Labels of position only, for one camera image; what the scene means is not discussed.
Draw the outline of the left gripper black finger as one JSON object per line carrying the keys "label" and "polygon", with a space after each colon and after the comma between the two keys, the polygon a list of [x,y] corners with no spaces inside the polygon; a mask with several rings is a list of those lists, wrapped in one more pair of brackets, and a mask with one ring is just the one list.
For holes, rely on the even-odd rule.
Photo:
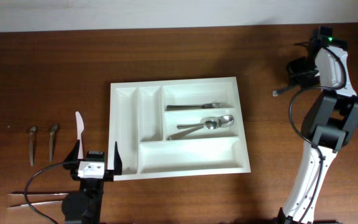
{"label": "left gripper black finger", "polygon": [[73,149],[66,156],[64,162],[73,162],[73,161],[76,161],[78,159],[78,151],[79,151],[79,148],[80,148],[80,143],[81,143],[80,140],[77,139]]}
{"label": "left gripper black finger", "polygon": [[114,143],[114,175],[122,175],[122,159],[119,154],[117,141]]}

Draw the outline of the steel fork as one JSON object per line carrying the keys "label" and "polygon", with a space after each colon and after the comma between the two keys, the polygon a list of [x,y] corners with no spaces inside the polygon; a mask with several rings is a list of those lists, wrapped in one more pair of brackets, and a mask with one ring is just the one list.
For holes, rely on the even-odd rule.
{"label": "steel fork", "polygon": [[297,87],[297,85],[289,85],[289,86],[286,86],[286,87],[284,87],[284,88],[280,88],[280,89],[274,90],[274,91],[272,92],[272,95],[273,95],[274,97],[277,97],[277,96],[283,94],[283,93],[286,92],[286,91],[289,91],[289,90],[294,89],[295,87]]}
{"label": "steel fork", "polygon": [[221,108],[221,103],[206,103],[202,105],[167,105],[167,111],[175,111],[175,110],[198,110],[198,109],[213,109],[213,108]]}

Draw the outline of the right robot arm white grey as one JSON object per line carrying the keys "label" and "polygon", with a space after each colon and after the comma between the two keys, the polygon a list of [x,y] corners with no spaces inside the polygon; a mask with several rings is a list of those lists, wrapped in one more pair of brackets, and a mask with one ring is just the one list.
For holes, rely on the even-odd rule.
{"label": "right robot arm white grey", "polygon": [[358,96],[347,69],[348,45],[335,39],[330,27],[319,27],[308,42],[301,43],[307,56],[288,63],[288,86],[273,96],[299,86],[292,100],[309,90],[320,94],[307,112],[300,129],[303,155],[294,186],[274,223],[314,223],[314,211],[324,178],[338,152],[358,127]]}

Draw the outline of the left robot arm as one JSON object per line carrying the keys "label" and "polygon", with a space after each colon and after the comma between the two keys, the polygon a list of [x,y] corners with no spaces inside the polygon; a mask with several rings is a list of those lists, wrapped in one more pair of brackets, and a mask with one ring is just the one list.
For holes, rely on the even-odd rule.
{"label": "left robot arm", "polygon": [[122,160],[117,144],[114,145],[114,169],[105,168],[105,153],[89,151],[84,159],[78,158],[80,140],[63,161],[63,168],[70,171],[79,190],[69,193],[62,202],[65,223],[99,223],[104,194],[104,183],[122,175]]}

